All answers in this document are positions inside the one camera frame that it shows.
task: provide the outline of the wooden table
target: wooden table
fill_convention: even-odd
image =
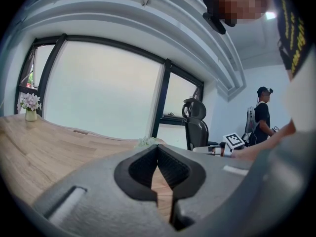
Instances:
[[[9,190],[29,205],[83,164],[131,150],[136,145],[137,140],[113,139],[62,127],[40,116],[35,122],[25,121],[24,114],[0,118],[1,175]],[[158,194],[158,210],[168,221],[172,190],[158,168],[152,190]]]

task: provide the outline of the backpack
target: backpack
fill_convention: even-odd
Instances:
[[[249,107],[247,110],[247,123],[245,128],[245,134],[254,132],[258,123],[255,119],[255,109],[253,107]]]

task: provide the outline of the black shirt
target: black shirt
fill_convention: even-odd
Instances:
[[[261,103],[255,108],[255,120],[257,123],[264,120],[270,128],[270,113],[266,103]],[[251,145],[261,143],[268,138],[268,135],[260,129],[259,125],[257,125],[254,135],[255,137],[252,136],[250,140]]]
[[[314,0],[305,0],[310,3],[304,6],[302,0],[274,0],[276,6],[277,26],[280,34],[280,51],[285,68],[291,70],[293,76],[301,69],[312,47],[310,9]]]

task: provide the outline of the frosted window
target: frosted window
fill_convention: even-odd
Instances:
[[[44,118],[108,137],[143,138],[160,69],[132,52],[67,41],[49,77]]]
[[[157,138],[168,145],[188,149],[185,126],[160,124]]]
[[[196,89],[192,83],[171,73],[163,114],[173,113],[182,117],[183,101],[192,97]]]
[[[55,45],[39,46],[35,51],[34,67],[33,67],[33,82],[34,87],[40,84],[40,77],[43,73],[46,61]]]

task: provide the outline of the chair headrest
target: chair headrest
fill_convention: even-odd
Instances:
[[[183,101],[184,106],[182,108],[182,116],[184,118],[191,117],[199,120],[203,120],[206,116],[206,107],[198,99],[189,98]],[[188,113],[185,114],[185,108],[188,108]]]

